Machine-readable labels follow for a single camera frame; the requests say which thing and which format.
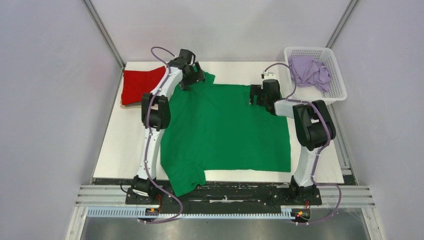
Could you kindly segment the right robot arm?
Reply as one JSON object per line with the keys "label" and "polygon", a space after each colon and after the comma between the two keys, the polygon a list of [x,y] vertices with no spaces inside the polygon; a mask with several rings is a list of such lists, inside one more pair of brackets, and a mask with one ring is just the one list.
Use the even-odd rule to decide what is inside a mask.
{"label": "right robot arm", "polygon": [[318,160],[324,148],[336,137],[336,129],[326,103],[323,100],[309,102],[282,98],[279,81],[266,79],[262,84],[250,85],[249,104],[265,107],[274,116],[294,120],[301,150],[296,171],[290,180],[288,196],[295,204],[302,204],[308,198],[316,196],[315,173]]}

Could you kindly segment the green t-shirt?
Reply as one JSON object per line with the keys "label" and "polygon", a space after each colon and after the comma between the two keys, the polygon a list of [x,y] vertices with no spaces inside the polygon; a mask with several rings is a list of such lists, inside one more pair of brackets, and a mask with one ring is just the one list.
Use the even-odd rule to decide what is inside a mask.
{"label": "green t-shirt", "polygon": [[250,105],[250,87],[205,81],[176,87],[160,163],[178,197],[206,183],[206,171],[291,171],[288,121]]}

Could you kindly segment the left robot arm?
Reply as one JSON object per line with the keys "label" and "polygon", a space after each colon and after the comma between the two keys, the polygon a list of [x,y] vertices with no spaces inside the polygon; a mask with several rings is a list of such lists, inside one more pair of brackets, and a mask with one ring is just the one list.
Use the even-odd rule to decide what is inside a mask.
{"label": "left robot arm", "polygon": [[153,203],[158,188],[153,184],[157,176],[157,160],[165,129],[171,123],[170,99],[179,86],[187,91],[190,86],[205,81],[205,75],[196,61],[196,55],[181,49],[179,55],[169,62],[152,54],[165,66],[165,73],[155,88],[144,93],[141,99],[141,120],[145,128],[144,144],[138,171],[129,189],[145,204]]}

